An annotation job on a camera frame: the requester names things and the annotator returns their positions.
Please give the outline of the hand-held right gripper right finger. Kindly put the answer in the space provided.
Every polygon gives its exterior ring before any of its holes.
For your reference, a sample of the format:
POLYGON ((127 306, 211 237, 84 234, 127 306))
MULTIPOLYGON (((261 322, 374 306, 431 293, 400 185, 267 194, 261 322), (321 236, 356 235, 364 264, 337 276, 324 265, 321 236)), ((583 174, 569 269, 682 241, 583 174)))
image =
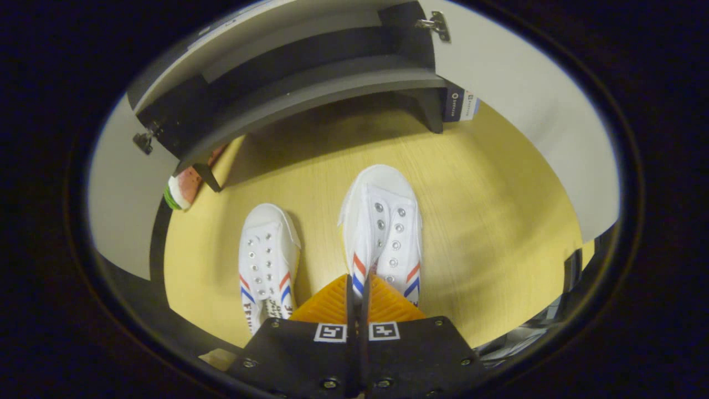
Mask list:
POLYGON ((486 368, 446 316, 370 320, 377 275, 364 285, 358 326, 359 387, 365 398, 458 398, 481 386, 486 368))

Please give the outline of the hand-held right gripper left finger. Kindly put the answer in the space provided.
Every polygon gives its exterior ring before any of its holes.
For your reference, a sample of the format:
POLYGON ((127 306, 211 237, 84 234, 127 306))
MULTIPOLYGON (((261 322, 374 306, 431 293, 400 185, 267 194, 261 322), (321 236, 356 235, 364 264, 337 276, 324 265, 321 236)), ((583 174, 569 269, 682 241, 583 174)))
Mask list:
POLYGON ((356 396, 356 310, 344 274, 288 320, 268 318, 228 376, 276 398, 356 396))

